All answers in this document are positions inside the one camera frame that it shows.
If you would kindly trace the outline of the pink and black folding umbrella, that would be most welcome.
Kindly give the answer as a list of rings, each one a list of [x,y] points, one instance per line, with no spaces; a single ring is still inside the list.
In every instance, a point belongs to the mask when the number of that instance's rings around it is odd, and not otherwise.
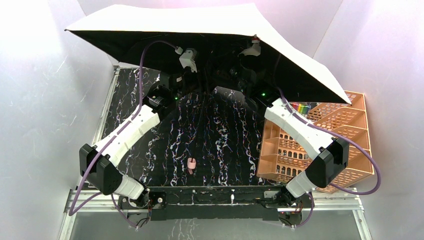
[[[198,73],[206,71],[210,89],[241,92],[233,89],[229,76],[229,63],[239,60],[264,65],[267,82],[281,88],[288,102],[348,101],[333,74],[286,41],[254,4],[171,9],[115,4],[66,30],[119,62],[168,75],[183,72],[176,47],[193,48]],[[254,35],[260,39],[260,55],[239,56]]]

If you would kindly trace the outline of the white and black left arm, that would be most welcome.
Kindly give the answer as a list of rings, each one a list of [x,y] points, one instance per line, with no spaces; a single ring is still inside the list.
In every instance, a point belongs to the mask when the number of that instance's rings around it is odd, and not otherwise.
[[[149,188],[141,181],[122,174],[118,166],[126,153],[152,128],[159,125],[176,107],[179,99],[210,90],[205,70],[183,70],[181,74],[161,72],[137,106],[115,130],[94,145],[79,150],[80,172],[103,195],[117,194],[138,204],[148,201]]]

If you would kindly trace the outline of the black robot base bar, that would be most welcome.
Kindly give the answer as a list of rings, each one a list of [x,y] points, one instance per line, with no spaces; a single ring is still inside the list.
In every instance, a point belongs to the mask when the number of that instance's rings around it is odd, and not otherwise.
[[[153,186],[152,217],[176,219],[262,219],[277,221],[279,208],[293,205],[278,185]]]

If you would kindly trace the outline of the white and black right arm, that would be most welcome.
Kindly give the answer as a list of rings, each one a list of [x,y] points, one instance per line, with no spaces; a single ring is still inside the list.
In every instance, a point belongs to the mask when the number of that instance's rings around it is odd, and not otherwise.
[[[282,89],[267,81],[264,67],[241,60],[229,68],[228,74],[249,107],[288,133],[311,158],[309,166],[272,197],[272,203],[289,207],[314,189],[330,185],[347,167],[349,140],[319,128],[296,111]]]

